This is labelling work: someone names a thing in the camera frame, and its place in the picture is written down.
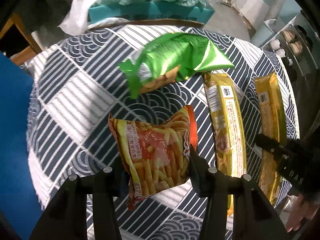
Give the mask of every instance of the orange snack bag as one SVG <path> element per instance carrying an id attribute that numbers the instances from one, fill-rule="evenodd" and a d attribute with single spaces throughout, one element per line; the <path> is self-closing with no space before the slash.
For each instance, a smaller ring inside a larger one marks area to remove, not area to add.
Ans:
<path id="1" fill-rule="evenodd" d="M 185 106 L 161 125 L 111 118 L 124 169 L 130 175 L 129 210 L 145 198 L 188 179 L 190 145 L 198 142 L 192 106 Z"/>

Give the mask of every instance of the snack chips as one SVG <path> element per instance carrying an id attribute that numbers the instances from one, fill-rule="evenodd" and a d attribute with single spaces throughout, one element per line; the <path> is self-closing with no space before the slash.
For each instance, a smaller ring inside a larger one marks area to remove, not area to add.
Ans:
<path id="1" fill-rule="evenodd" d="M 128 208 L 188 179 L 190 145 L 196 148 L 192 106 L 185 106 L 162 125 L 111 118 L 124 169 L 130 174 Z"/>
<path id="2" fill-rule="evenodd" d="M 134 52 L 119 64 L 132 98 L 196 72 L 234 67 L 208 38 L 190 33 L 166 33 Z"/>

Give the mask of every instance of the metal bolt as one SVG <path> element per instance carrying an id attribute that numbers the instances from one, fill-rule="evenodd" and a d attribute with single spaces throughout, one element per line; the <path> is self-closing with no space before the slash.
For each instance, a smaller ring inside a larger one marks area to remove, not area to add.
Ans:
<path id="1" fill-rule="evenodd" d="M 210 172 L 210 173 L 212 173 L 212 174 L 215 174 L 215 173 L 217 173 L 217 169 L 215 168 L 215 167 L 210 167 L 209 169 L 208 169 L 208 171 Z"/>
<path id="2" fill-rule="evenodd" d="M 244 175 L 243 175 L 243 178 L 244 178 L 245 180 L 247 180 L 247 181 L 249 181 L 249 180 L 252 179 L 252 177 L 251 177 L 249 174 L 244 174 Z"/>
<path id="3" fill-rule="evenodd" d="M 71 174 L 68 179 L 70 179 L 71 181 L 75 180 L 77 178 L 76 174 Z"/>
<path id="4" fill-rule="evenodd" d="M 110 173 L 111 171 L 112 171 L 112 168 L 109 166 L 103 168 L 104 173 Z"/>

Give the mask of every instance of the yellow snack package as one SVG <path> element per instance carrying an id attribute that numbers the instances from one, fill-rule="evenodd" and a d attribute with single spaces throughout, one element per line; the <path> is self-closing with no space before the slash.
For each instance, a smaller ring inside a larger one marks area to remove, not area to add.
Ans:
<path id="1" fill-rule="evenodd" d="M 217 168 L 224 174 L 246 174 L 247 160 L 241 112 L 233 82 L 227 74 L 204 74 L 211 121 L 214 128 Z M 233 214 L 233 196 L 228 196 L 228 216 Z"/>
<path id="2" fill-rule="evenodd" d="M 268 76 L 254 79 L 259 99 L 262 133 L 286 145 L 287 132 L 284 107 L 278 83 L 273 72 Z M 259 186 L 272 205 L 279 197 L 282 177 L 276 172 L 277 164 L 273 155 L 262 150 Z"/>
<path id="3" fill-rule="evenodd" d="M 188 179 L 190 146 L 197 146 L 192 106 L 185 106 L 161 125 L 111 118 L 124 169 L 130 175 L 128 209 Z"/>

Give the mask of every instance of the barcode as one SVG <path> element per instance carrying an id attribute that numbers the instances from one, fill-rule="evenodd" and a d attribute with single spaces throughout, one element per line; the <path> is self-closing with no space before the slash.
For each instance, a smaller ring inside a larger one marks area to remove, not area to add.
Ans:
<path id="1" fill-rule="evenodd" d="M 258 99 L 259 99 L 259 103 L 260 104 L 267 104 L 269 103 L 269 95 L 268 92 L 262 92 L 260 94 L 258 94 Z"/>
<path id="2" fill-rule="evenodd" d="M 212 86 L 207 90 L 207 100 L 211 112 L 221 109 L 217 86 Z"/>
<path id="3" fill-rule="evenodd" d="M 141 63 L 139 71 L 138 71 L 138 77 L 140 79 L 140 82 L 152 77 L 152 73 L 148 65 L 144 62 Z"/>

